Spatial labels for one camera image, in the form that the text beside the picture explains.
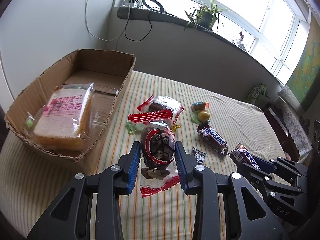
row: cardboard box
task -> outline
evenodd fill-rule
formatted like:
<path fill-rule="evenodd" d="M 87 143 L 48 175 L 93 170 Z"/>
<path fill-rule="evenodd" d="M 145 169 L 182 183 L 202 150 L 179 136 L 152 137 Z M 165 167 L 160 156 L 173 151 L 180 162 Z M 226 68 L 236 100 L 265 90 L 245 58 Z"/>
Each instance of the cardboard box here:
<path fill-rule="evenodd" d="M 135 57 L 113 50 L 81 49 L 66 55 L 23 90 L 5 116 L 10 130 L 35 152 L 75 172 L 95 174 L 105 143 L 109 123 L 129 83 Z M 24 135 L 23 126 L 29 112 L 32 116 L 47 103 L 53 90 L 62 84 L 95 83 L 93 112 L 104 118 L 90 137 L 87 150 L 47 151 Z"/>

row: bed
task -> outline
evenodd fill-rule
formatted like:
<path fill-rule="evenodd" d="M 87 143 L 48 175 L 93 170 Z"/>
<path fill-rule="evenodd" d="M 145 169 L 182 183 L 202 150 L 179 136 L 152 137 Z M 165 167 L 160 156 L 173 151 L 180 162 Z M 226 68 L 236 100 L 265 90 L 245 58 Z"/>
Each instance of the bed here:
<path fill-rule="evenodd" d="M 134 71 L 118 110 L 114 113 L 106 142 L 101 151 L 98 172 L 118 162 L 129 152 L 134 135 L 126 130 L 128 114 L 150 95 L 168 95 L 185 107 L 179 116 L 176 140 L 182 141 L 187 153 L 192 147 L 206 152 L 205 165 L 217 173 L 229 175 L 236 166 L 229 156 L 218 156 L 205 144 L 191 122 L 190 105 L 208 101 L 211 122 L 233 150 L 244 144 L 250 153 L 266 160 L 285 157 L 277 137 L 263 112 L 244 102 L 169 79 Z M 0 210 L 23 236 L 27 236 L 42 212 L 74 176 L 71 171 L 38 156 L 9 133 L 0 154 Z M 142 198 L 139 176 L 130 196 L 120 197 L 124 239 L 191 239 L 196 197 L 186 196 L 180 184 L 151 197 Z M 94 221 L 94 202 L 92 221 Z M 223 209 L 221 239 L 225 239 Z M 94 223 L 91 239 L 94 239 Z"/>

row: lace cloth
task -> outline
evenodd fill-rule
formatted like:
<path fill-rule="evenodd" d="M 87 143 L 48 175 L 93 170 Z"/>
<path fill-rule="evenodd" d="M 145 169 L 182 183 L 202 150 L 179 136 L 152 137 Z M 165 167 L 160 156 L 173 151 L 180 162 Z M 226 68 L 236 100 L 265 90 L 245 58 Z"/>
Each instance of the lace cloth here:
<path fill-rule="evenodd" d="M 298 163 L 303 163 L 312 151 L 311 142 L 303 130 L 303 127 L 299 122 L 299 117 L 295 111 L 281 98 L 278 99 L 277 103 L 282 109 L 284 123 L 299 151 L 300 157 Z"/>

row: window sill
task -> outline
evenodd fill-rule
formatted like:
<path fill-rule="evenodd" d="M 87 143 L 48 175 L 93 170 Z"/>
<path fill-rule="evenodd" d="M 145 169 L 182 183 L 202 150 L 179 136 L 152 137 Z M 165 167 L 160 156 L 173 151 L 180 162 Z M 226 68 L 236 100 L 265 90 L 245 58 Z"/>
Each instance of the window sill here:
<path fill-rule="evenodd" d="M 121 6 L 118 8 L 117 11 L 117 17 L 119 19 L 122 20 L 126 20 L 128 17 L 128 7 L 125 6 Z M 140 8 L 131 8 L 131 12 L 130 12 L 130 20 L 138 20 L 138 21 L 148 21 L 148 18 L 150 21 L 152 22 L 166 22 L 166 23 L 173 23 L 176 25 L 180 25 L 185 27 L 185 25 L 188 23 L 188 21 L 183 20 L 181 18 L 175 17 L 175 16 L 171 16 L 169 14 L 164 14 L 164 13 L 158 13 L 155 11 L 151 11 L 149 12 L 149 10 L 145 10 L 145 9 L 140 9 Z M 272 74 L 270 73 L 270 71 L 268 71 L 260 62 L 258 62 L 255 58 L 253 58 L 250 54 L 248 54 L 246 51 L 244 51 L 243 49 L 239 48 L 238 46 L 236 46 L 235 44 L 233 44 L 231 41 L 226 40 L 225 38 L 223 38 L 222 36 L 214 33 L 213 31 L 210 31 L 202 26 L 197 26 L 196 28 L 198 31 L 207 33 L 213 37 L 215 37 L 216 39 L 232 46 L 235 49 L 238 49 L 239 51 L 245 53 L 246 55 L 248 55 L 249 57 L 251 57 L 253 60 L 255 60 L 266 72 L 268 72 L 268 74 L 270 74 L 271 76 L 273 76 L 273 78 L 281 85 L 281 82 L 279 82 L 279 80 Z"/>

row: snickers wrapper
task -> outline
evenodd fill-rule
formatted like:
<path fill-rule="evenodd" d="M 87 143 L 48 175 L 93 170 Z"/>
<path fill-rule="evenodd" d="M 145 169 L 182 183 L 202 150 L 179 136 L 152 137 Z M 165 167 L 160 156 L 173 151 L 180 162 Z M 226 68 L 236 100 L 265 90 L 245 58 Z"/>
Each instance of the snickers wrapper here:
<path fill-rule="evenodd" d="M 202 139 L 218 154 L 227 155 L 228 154 L 228 145 L 225 139 L 223 139 L 214 128 L 208 125 L 208 122 L 203 122 L 199 125 L 198 134 Z"/>
<path fill-rule="evenodd" d="M 239 143 L 236 148 L 231 151 L 230 158 L 233 160 L 233 162 L 239 166 L 242 163 L 247 163 L 251 165 L 252 167 L 256 168 L 257 170 L 261 170 L 259 165 L 255 162 L 254 158 L 251 156 L 251 154 L 248 152 L 248 150 Z"/>

